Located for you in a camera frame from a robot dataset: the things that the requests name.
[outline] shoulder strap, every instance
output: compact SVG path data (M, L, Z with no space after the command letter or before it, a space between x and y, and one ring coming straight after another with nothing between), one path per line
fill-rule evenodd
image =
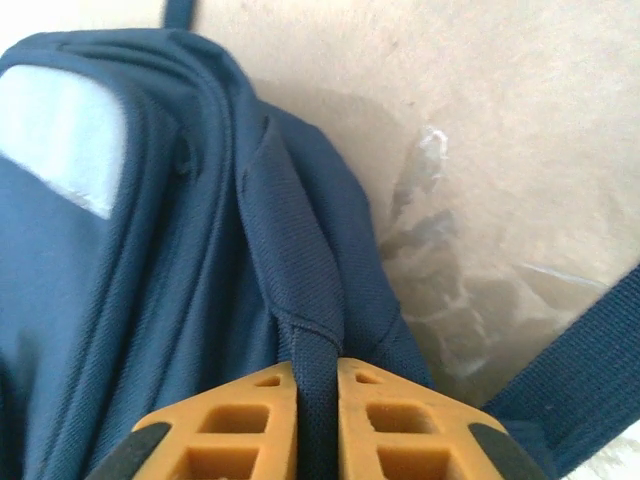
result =
M164 28L189 30L193 20L194 0L167 0L164 10Z
M542 426L565 476L640 418L640 266L486 406Z

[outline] navy blue backpack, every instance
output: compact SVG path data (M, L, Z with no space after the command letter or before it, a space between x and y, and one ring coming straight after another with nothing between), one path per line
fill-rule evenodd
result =
M84 478L150 411L291 360L300 479L336 479L336 360L433 387L365 194L173 0L0 60L0 479ZM485 411L550 478L640 417L640 270Z

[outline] light gray patch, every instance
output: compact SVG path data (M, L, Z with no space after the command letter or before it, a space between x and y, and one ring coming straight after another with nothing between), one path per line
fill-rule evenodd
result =
M124 110L98 82L31 65L0 77L0 154L69 201L109 218L125 149Z

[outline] white fabric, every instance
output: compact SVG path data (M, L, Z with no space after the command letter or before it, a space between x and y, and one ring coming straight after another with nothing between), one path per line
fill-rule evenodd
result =
M0 154L102 218L113 208L125 144L123 108L96 81L30 65L0 77Z

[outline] beige surface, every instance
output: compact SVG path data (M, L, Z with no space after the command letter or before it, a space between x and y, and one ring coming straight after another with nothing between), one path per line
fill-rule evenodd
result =
M390 3L201 0L196 30L335 142L439 384L480 403L637 261L640 3ZM0 48L162 8L10 4Z

